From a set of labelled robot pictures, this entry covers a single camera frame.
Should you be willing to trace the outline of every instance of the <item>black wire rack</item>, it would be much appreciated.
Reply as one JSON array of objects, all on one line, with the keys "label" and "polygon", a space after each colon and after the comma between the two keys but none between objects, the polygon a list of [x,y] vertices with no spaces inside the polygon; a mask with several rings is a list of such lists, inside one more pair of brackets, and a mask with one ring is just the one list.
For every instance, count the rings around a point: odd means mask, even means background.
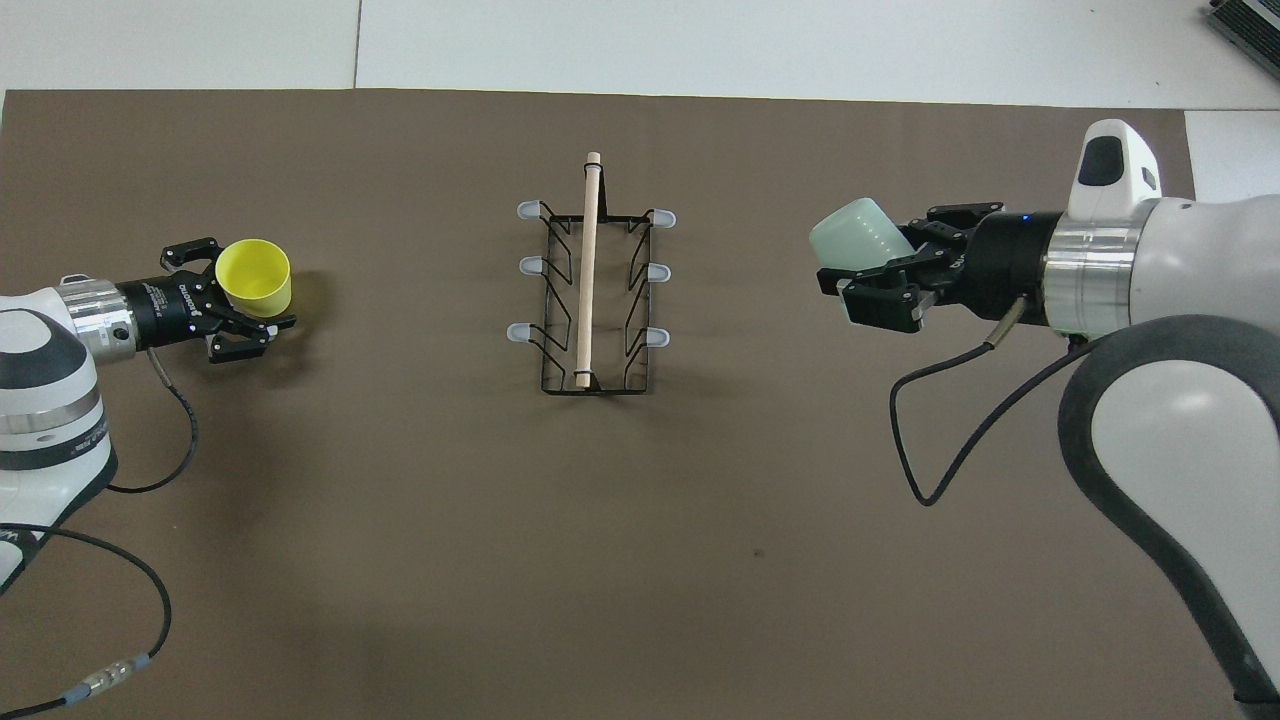
[{"label": "black wire rack", "polygon": [[572,237],[575,225],[581,229],[584,217],[562,215],[541,200],[529,200],[516,208],[521,219],[536,219],[547,227],[545,252],[520,261],[521,273],[543,278],[545,293],[541,323],[513,323],[507,328],[507,340],[526,342],[539,350],[539,388],[547,395],[644,395],[649,392],[650,351],[671,342],[671,333],[652,325],[653,286],[671,279],[671,268],[653,261],[653,231],[675,225],[675,213],[654,208],[641,215],[611,215],[605,204],[603,173],[598,208],[598,223],[623,227],[626,237],[635,241],[635,250],[627,268],[630,309],[622,323],[621,377],[602,379],[591,372],[590,386],[585,388],[573,386],[570,379],[573,373],[564,366],[564,363],[571,361],[570,343],[575,320],[562,295],[562,291],[575,287],[575,254],[566,238]]}]

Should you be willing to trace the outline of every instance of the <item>wooden rod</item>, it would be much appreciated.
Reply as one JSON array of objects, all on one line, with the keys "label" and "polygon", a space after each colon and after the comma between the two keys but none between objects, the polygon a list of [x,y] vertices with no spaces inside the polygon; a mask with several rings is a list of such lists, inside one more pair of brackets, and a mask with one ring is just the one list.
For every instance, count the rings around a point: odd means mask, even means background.
[{"label": "wooden rod", "polygon": [[591,304],[595,296],[595,227],[600,222],[600,154],[586,154],[586,195],[582,199],[582,261],[577,295],[577,387],[591,387]]}]

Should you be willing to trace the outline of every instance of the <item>plastic cup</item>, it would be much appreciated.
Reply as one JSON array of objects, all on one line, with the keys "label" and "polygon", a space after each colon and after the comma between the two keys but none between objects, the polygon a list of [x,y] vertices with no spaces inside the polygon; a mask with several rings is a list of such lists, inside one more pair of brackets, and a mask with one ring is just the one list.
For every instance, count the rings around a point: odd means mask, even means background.
[{"label": "plastic cup", "polygon": [[293,299],[289,258],[274,242],[242,240],[223,250],[214,275],[232,305],[255,318],[284,313]]},{"label": "plastic cup", "polygon": [[809,233],[823,268],[867,270],[915,254],[893,220],[870,197],[827,215]]}]

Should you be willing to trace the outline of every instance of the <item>brown paper sheet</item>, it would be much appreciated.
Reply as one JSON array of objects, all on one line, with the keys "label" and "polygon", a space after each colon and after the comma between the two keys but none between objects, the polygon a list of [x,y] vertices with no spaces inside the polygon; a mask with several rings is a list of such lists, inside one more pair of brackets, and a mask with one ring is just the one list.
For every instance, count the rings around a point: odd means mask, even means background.
[{"label": "brown paper sheet", "polygon": [[[164,245],[265,237],[298,328],[260,361],[161,352],[200,454],[68,527],[151,561],[173,635],[77,717],[1207,717],[1230,691],[1155,565],[1076,491],[1065,375],[911,500],[886,395],[977,345],[850,327],[809,228],[859,196],[1061,209],[1106,117],[1193,193],[1175,111],[430,91],[10,92],[0,290],[161,274]],[[557,398],[507,342],[541,199],[680,215],[654,260],[671,347],[653,392]],[[1062,351],[1016,331],[904,397],[934,479],[974,424]],[[101,369],[122,483],[180,457],[147,363]],[[151,642],[145,579],[51,543],[0,600],[0,706],[60,693]]]}]

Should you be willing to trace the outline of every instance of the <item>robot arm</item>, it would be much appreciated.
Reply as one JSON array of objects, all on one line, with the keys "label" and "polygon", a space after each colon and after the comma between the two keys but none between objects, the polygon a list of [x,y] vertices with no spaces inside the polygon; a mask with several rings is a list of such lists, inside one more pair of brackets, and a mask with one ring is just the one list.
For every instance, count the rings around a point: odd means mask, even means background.
[{"label": "robot arm", "polygon": [[[938,206],[886,242],[867,202],[810,236],[850,322],[918,332],[959,304],[1097,341],[1061,402],[1066,465],[1178,589],[1242,708],[1280,717],[1280,196],[1161,197],[1146,142],[1102,120],[1065,213]],[[897,251],[849,251],[869,246]]]},{"label": "robot arm", "polygon": [[[256,357],[292,315],[236,311],[216,284],[212,238],[164,250],[173,274],[113,284],[69,275],[56,287],[0,297],[0,523],[58,527],[106,487],[115,451],[96,363],[204,338],[211,363]],[[209,260],[200,273],[182,265]],[[0,593],[47,537],[0,530]]]}]

